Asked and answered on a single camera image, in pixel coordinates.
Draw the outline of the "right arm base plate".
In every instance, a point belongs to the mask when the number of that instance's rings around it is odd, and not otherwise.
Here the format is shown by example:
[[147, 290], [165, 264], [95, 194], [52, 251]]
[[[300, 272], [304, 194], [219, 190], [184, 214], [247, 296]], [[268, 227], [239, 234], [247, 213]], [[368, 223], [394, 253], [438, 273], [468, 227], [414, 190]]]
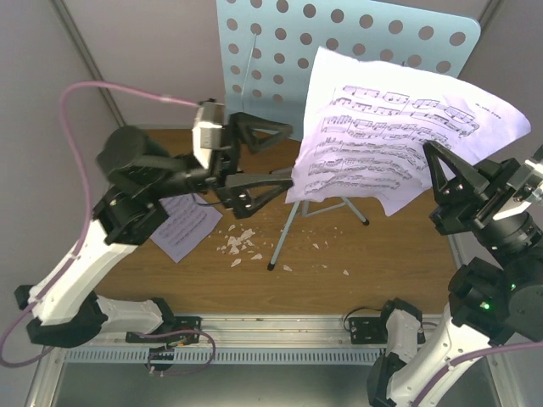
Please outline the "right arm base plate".
[[377, 316], [356, 316], [348, 319], [350, 342], [356, 345], [385, 345], [385, 324]]

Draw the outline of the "light blue music stand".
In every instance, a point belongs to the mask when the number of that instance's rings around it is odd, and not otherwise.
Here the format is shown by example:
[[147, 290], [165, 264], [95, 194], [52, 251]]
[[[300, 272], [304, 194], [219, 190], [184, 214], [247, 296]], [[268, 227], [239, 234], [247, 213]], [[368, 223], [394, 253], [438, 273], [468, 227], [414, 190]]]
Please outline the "light blue music stand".
[[226, 112], [292, 125], [302, 137], [319, 47], [459, 76], [481, 27], [476, 19], [379, 1], [219, 1]]

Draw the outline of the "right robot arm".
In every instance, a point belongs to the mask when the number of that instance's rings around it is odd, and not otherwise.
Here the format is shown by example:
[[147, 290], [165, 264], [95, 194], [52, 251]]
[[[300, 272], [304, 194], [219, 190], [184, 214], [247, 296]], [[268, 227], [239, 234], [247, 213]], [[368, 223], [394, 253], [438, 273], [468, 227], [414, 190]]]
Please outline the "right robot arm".
[[386, 349], [367, 379], [372, 406], [435, 406], [472, 363], [511, 350], [514, 334], [527, 348], [542, 344], [542, 230], [529, 214], [542, 202], [541, 152], [523, 163], [469, 164], [437, 142], [423, 151], [437, 232], [470, 232], [492, 259], [457, 270], [426, 343], [418, 341], [419, 309], [400, 299], [383, 306], [375, 329]]

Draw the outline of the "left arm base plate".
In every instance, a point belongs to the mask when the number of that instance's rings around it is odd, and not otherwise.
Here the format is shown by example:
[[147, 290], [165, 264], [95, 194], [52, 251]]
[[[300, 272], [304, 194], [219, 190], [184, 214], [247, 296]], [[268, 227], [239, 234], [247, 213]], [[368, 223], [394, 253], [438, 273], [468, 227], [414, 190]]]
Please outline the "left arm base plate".
[[135, 332], [125, 336], [127, 343], [162, 343], [167, 346], [189, 345], [199, 341], [199, 331], [202, 324], [200, 316], [176, 316], [173, 325], [163, 324], [154, 332], [143, 337]]

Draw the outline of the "sheet music paper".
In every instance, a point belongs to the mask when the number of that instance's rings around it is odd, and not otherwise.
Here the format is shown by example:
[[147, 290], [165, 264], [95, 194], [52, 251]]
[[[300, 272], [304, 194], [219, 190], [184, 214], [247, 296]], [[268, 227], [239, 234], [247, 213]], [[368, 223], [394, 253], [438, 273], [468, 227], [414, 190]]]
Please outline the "sheet music paper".
[[182, 195], [160, 200], [169, 217], [150, 239], [174, 262], [179, 263], [216, 228], [222, 214], [204, 206], [201, 197]]
[[431, 187], [425, 142], [477, 164], [530, 130], [522, 112], [468, 82], [320, 48], [286, 200], [376, 198], [393, 215]]

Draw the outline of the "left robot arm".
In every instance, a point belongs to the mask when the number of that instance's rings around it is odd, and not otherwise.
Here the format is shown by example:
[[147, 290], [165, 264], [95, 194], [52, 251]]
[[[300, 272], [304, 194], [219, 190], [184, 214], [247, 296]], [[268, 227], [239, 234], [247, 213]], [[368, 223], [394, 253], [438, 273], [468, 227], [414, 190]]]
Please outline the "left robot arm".
[[167, 221], [166, 198], [213, 192], [225, 209], [244, 219], [287, 191], [291, 178], [248, 175], [238, 162], [242, 147], [258, 153], [291, 132], [290, 125], [251, 114], [224, 120], [200, 109], [193, 149], [175, 156], [135, 126], [114, 131], [97, 157], [110, 187], [92, 209], [82, 241], [42, 282], [15, 290], [19, 307], [32, 313], [26, 327], [30, 341], [74, 348], [107, 333], [131, 343], [192, 341], [196, 330], [183, 325], [164, 299], [113, 300], [98, 295], [96, 286]]

